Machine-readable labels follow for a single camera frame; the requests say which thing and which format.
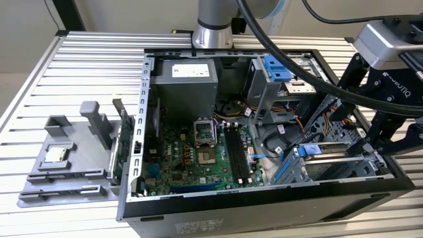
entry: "motherboard chip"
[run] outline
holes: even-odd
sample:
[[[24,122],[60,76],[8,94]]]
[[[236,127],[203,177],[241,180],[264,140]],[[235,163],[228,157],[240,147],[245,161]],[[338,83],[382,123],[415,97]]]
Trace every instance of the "motherboard chip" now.
[[[200,165],[209,165],[216,163],[216,152],[213,148],[197,149],[197,157]]]
[[[172,181],[183,180],[183,174],[172,174]]]

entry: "black cable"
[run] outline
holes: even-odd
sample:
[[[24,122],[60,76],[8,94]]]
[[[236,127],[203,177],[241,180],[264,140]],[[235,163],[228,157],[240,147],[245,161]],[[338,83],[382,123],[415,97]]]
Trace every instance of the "black cable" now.
[[[312,10],[307,0],[303,0],[304,7],[310,14],[316,18],[319,21],[327,24],[351,24],[351,23],[359,23],[359,22],[368,22],[375,20],[383,20],[387,16],[371,16],[371,17],[363,17],[363,18],[355,18],[355,19],[344,19],[344,20],[330,20],[318,15],[318,13]]]
[[[270,132],[271,130],[276,129],[276,127],[272,127],[271,129],[268,129],[267,131],[264,131],[263,135],[261,135],[261,145],[263,147],[272,153],[278,154],[276,151],[274,149],[271,149],[268,146],[267,146],[267,140],[271,138],[271,136],[267,136],[264,137],[265,133]],[[267,158],[279,158],[280,156],[270,156],[270,155],[265,155]]]
[[[251,31],[253,32],[255,36],[257,37],[257,40],[260,41],[264,48],[270,51],[270,53],[274,55],[274,57],[278,59],[278,61],[291,70],[296,76],[303,79],[307,83],[310,83],[314,87],[316,87],[323,92],[334,95],[339,99],[360,105],[363,107],[375,109],[380,112],[398,114],[398,115],[406,115],[412,117],[420,117],[423,116],[423,107],[416,106],[408,106],[408,105],[400,105],[394,103],[387,103],[379,100],[375,100],[372,98],[367,98],[356,93],[352,93],[335,85],[324,82],[322,79],[315,77],[312,74],[310,74],[291,59],[290,57],[280,51],[278,46],[274,44],[274,42],[270,40],[268,36],[265,35],[253,15],[249,10],[249,7],[245,3],[245,0],[236,0],[239,9],[241,14],[244,15],[245,21],[248,23],[248,26],[251,28]]]
[[[55,24],[56,24],[56,26],[57,26],[57,30],[60,30],[59,24],[57,24],[57,22],[56,22],[56,19],[53,18],[53,15],[52,15],[51,9],[48,8],[48,5],[47,5],[45,0],[44,0],[44,4],[45,4],[45,7],[47,7],[47,11],[48,11],[48,13],[49,13],[49,15],[51,15],[51,17],[52,17],[52,20],[53,20],[53,22],[55,22]]]
[[[308,143],[314,140],[314,138],[319,137],[318,142],[323,142],[324,140],[324,134],[322,132],[312,134],[310,137],[307,137],[300,144]]]

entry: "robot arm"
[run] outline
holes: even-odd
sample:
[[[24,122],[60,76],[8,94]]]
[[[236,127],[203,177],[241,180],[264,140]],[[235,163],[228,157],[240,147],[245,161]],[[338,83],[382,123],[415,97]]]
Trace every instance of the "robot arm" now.
[[[256,18],[264,18],[283,5],[283,0],[248,0]],[[235,0],[199,0],[199,24],[192,34],[195,48],[232,48],[232,18],[240,17]]]

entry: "blue drive bay latch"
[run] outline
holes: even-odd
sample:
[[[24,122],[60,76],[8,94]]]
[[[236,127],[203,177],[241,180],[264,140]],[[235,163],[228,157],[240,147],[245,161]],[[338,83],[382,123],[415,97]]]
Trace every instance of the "blue drive bay latch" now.
[[[272,82],[291,81],[291,72],[274,56],[264,56],[264,67],[271,74]]]

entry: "wall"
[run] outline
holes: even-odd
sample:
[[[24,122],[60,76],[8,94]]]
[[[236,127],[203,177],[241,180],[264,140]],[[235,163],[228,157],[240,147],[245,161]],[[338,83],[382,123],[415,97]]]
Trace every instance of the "wall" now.
[[[315,12],[327,19],[347,19],[378,15],[419,14],[423,0],[308,0]],[[280,35],[355,37],[364,23],[330,25],[308,13],[300,0],[290,0]]]
[[[76,0],[88,30],[171,33],[197,23],[196,0]]]
[[[31,72],[56,31],[43,0],[0,0],[0,73]]]
[[[108,32],[165,33],[196,26],[196,0],[75,0],[87,29]],[[288,0],[282,31],[286,36],[356,36],[362,24],[327,25]],[[59,24],[51,0],[47,0]],[[326,18],[419,13],[423,0],[310,0]],[[261,20],[264,30],[270,20]],[[43,0],[0,0],[0,73],[29,72],[56,32]]]

